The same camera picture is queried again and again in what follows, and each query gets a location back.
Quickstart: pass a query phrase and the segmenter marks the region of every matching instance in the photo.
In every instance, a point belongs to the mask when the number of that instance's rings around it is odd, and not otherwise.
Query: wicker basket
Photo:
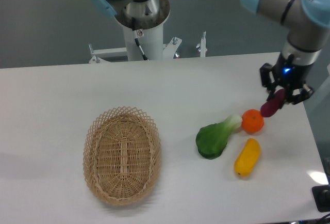
[[[84,175],[100,200],[127,205],[153,189],[160,170],[160,139],[143,111],[119,107],[104,112],[90,127],[84,149]]]

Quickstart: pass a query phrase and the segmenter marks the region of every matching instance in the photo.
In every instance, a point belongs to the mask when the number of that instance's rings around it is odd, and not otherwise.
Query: yellow pepper
[[[234,170],[240,176],[248,176],[256,165],[261,154],[257,140],[248,139],[241,154],[237,157]]]

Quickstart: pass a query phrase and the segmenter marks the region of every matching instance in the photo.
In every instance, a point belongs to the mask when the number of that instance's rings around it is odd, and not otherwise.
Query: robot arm
[[[290,29],[276,65],[267,63],[260,68],[262,86],[269,93],[267,100],[274,97],[277,86],[285,90],[281,108],[285,103],[309,99],[314,90],[305,79],[330,36],[330,1],[241,0],[241,3]],[[293,95],[297,89],[300,94]]]
[[[162,59],[163,24],[170,14],[168,0],[91,1],[99,12],[115,17],[123,27],[129,61]]]

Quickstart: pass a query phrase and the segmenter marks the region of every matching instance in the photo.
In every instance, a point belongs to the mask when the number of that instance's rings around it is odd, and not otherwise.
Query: cable
[[[315,224],[322,224],[323,223],[323,221],[325,220],[325,218],[326,217],[329,217],[330,216],[330,214],[327,214],[327,215],[325,215],[325,216],[323,216],[321,219],[319,219]]]
[[[135,29],[135,20],[136,20],[135,18],[132,18],[132,31],[134,32],[134,35],[135,35],[135,38],[134,38],[135,44],[140,49],[143,60],[149,60],[148,57],[145,55],[142,47],[141,47],[141,44],[140,44],[139,38],[138,38],[138,34],[135,32],[136,31],[136,29]]]
[[[292,4],[293,4],[293,2],[294,2],[295,0],[290,0],[289,2],[288,2],[288,4],[287,4],[287,6],[286,6],[286,8],[285,8],[285,10],[284,10],[284,12],[283,12],[283,14],[282,14],[282,17],[281,17],[281,19],[280,19],[280,24],[281,25],[283,25],[283,23],[284,23],[284,21],[285,21],[285,18],[287,17],[287,14],[288,14],[288,12],[289,12],[289,10],[290,10],[290,8],[291,8],[291,6],[292,6]]]

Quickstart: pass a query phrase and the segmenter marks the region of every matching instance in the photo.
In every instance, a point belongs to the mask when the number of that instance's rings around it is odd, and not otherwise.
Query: metal bracket
[[[163,50],[163,59],[172,60],[174,57],[178,58],[179,54],[176,52],[182,43],[182,39],[173,37],[170,43]]]
[[[208,49],[206,47],[206,31],[203,32],[203,36],[201,38],[201,42],[196,45],[196,49],[201,54],[200,55],[201,58],[202,57],[203,58],[206,57],[206,53],[208,51]]]
[[[163,44],[163,59],[178,58],[179,54],[177,52],[177,49],[181,43],[182,43],[182,39],[173,37],[169,44]],[[125,47],[120,47],[117,49],[107,49],[107,50],[94,50],[91,44],[88,44],[88,46],[92,57],[88,63],[109,62],[103,60],[101,57],[108,58],[108,57],[127,56],[127,49]]]

